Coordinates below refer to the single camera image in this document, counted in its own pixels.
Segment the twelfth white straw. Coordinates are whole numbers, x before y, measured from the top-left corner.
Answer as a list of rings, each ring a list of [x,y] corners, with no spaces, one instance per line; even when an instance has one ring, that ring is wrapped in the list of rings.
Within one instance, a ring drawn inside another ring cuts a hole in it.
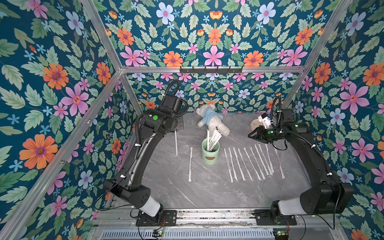
[[[176,157],[178,156],[178,138],[177,138],[177,131],[175,131],[175,152]]]

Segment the green metal straw cup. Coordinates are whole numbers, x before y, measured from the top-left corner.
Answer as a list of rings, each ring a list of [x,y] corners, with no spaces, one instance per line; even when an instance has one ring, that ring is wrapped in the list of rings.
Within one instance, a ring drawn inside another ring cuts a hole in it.
[[[202,159],[207,165],[214,165],[219,159],[220,143],[217,143],[211,152],[208,151],[208,140],[202,142]]]

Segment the eleventh white straw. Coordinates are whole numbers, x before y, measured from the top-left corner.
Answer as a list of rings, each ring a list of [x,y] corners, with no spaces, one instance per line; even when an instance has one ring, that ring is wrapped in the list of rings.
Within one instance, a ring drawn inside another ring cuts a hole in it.
[[[189,175],[188,182],[192,182],[192,158],[193,158],[193,147],[190,147],[190,159],[189,159]]]

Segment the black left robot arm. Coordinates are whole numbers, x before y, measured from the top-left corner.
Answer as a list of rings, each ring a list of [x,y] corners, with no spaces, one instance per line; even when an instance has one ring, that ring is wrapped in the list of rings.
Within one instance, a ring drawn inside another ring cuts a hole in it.
[[[189,108],[181,98],[166,94],[157,109],[148,109],[135,121],[136,141],[119,172],[105,181],[103,188],[152,218],[161,215],[163,206],[142,185],[150,158],[167,133],[181,130],[183,115]]]

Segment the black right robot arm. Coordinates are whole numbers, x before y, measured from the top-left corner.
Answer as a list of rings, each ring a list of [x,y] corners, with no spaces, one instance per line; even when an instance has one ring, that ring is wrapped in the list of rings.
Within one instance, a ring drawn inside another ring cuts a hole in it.
[[[305,123],[297,123],[290,110],[278,110],[276,119],[266,113],[258,117],[257,127],[248,135],[263,144],[284,140],[291,145],[302,162],[311,188],[290,200],[274,201],[271,217],[293,215],[341,214],[354,194],[353,187],[343,183],[327,164],[315,144],[310,129]]]

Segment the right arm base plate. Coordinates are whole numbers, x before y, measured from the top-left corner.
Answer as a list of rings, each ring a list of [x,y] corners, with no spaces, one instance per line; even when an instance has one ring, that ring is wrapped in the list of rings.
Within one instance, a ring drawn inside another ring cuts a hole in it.
[[[254,210],[252,215],[258,226],[296,226],[295,216],[274,215],[271,210]]]

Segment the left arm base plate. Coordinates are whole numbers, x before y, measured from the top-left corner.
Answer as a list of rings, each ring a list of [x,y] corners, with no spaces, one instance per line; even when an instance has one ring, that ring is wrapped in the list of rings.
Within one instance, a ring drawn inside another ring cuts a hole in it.
[[[151,217],[144,213],[143,211],[139,211],[136,226],[137,227],[174,227],[176,226],[177,221],[176,210],[162,210],[155,217]]]

